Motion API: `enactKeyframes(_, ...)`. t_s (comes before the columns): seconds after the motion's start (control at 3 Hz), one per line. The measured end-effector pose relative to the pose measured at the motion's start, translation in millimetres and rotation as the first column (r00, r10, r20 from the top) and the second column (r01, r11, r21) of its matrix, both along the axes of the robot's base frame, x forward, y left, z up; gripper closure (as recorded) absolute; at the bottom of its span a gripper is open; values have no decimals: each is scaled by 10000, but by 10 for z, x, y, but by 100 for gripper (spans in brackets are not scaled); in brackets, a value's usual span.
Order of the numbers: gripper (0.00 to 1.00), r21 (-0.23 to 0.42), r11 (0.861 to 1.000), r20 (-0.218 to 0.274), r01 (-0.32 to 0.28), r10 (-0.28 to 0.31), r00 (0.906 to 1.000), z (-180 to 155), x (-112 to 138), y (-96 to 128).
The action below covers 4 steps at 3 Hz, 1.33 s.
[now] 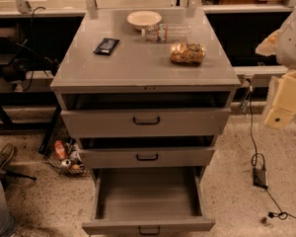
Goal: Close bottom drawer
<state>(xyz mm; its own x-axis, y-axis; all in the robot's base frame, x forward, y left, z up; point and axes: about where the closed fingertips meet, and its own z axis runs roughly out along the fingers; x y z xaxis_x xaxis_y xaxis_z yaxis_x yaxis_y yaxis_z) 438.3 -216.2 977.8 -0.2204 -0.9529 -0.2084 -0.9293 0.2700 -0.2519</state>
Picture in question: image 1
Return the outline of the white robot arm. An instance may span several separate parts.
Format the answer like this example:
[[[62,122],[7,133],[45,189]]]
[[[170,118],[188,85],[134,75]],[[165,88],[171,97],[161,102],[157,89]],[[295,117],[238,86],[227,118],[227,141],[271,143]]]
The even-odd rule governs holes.
[[[258,45],[256,53],[274,55],[277,63],[288,69],[277,80],[277,89],[264,120],[266,126],[281,129],[296,115],[296,7],[281,27]]]

